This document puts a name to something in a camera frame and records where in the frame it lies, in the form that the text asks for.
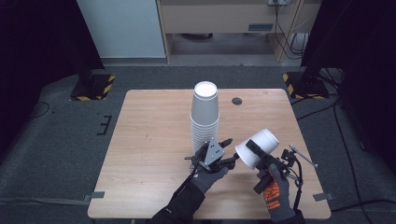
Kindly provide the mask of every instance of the metal bracket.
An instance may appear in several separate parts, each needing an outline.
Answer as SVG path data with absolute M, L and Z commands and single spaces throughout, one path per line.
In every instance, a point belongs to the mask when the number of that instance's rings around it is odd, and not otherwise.
M 84 196 L 82 201 L 84 202 L 90 202 L 92 198 L 104 198 L 105 197 L 105 192 L 104 191 L 96 191 L 93 192 L 92 194 L 87 194 Z
M 320 193 L 320 194 L 314 194 L 314 199 L 316 202 L 323 200 L 331 201 L 334 200 L 335 197 L 332 195 L 332 193 Z
M 219 145 L 216 138 L 211 138 L 205 157 L 205 165 L 210 165 L 213 161 L 224 155 L 224 149 Z

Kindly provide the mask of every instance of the stack of paper cups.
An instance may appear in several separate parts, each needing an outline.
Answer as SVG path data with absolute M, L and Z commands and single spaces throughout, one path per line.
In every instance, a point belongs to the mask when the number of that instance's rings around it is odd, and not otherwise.
M 217 86 L 208 81 L 195 85 L 191 108 L 192 153 L 206 141 L 217 137 L 219 127 L 219 100 Z

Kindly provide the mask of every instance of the gloved hand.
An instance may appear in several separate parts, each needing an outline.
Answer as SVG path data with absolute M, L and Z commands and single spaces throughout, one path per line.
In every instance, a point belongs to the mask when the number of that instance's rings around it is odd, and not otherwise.
M 272 221 L 277 223 L 294 217 L 295 212 L 290 208 L 289 202 L 289 181 L 273 163 L 269 165 L 268 173 L 273 177 L 274 181 L 264 190 L 263 196 L 267 202 Z
M 223 148 L 227 147 L 231 144 L 233 139 L 227 139 L 219 145 Z M 191 172 L 194 170 L 194 166 L 196 167 L 195 175 L 192 177 L 191 183 L 194 184 L 203 194 L 205 194 L 210 187 L 219 179 L 223 178 L 228 173 L 228 168 L 224 167 L 220 169 L 218 172 L 209 173 L 198 161 L 204 159 L 205 151 L 208 148 L 208 144 L 203 145 L 198 151 L 195 152 L 195 155 L 192 159 L 192 164 L 190 167 Z
M 216 173 L 210 174 L 201 165 L 198 164 L 195 175 L 192 177 L 191 183 L 194 184 L 203 194 L 219 179 L 222 179 L 228 173 L 228 168 L 224 167 Z

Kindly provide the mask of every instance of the black stand base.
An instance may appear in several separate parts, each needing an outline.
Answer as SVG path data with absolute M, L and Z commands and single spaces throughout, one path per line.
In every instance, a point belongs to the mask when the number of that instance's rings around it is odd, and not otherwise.
M 92 77 L 94 82 L 91 87 L 84 86 L 81 78 L 78 80 L 78 83 L 70 94 L 72 101 L 103 100 L 106 98 L 115 76 L 92 75 Z
M 288 72 L 283 75 L 283 79 L 288 87 L 291 98 L 328 98 L 329 92 L 321 80 L 315 80 L 313 85 L 306 85 L 302 82 L 304 72 Z

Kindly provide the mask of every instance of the wooden table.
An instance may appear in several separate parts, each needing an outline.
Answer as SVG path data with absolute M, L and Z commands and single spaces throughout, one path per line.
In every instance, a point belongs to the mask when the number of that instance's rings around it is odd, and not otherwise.
M 92 218 L 150 218 L 168 204 L 174 191 L 189 175 L 191 149 L 191 103 L 193 90 L 128 91 L 117 121 L 95 191 L 104 198 L 92 199 Z M 239 97 L 243 103 L 234 105 Z M 280 145 L 272 155 L 280 157 L 294 144 L 310 158 L 289 98 L 283 90 L 219 90 L 218 140 L 232 138 L 223 158 L 235 153 L 234 147 L 251 135 L 268 128 Z M 304 170 L 303 195 L 299 208 L 306 218 L 328 218 L 326 201 L 316 202 L 322 192 L 313 166 L 299 159 Z M 270 218 L 262 195 L 253 187 L 257 170 L 241 160 L 206 193 L 195 213 L 197 219 Z M 290 204 L 297 188 L 290 180 Z

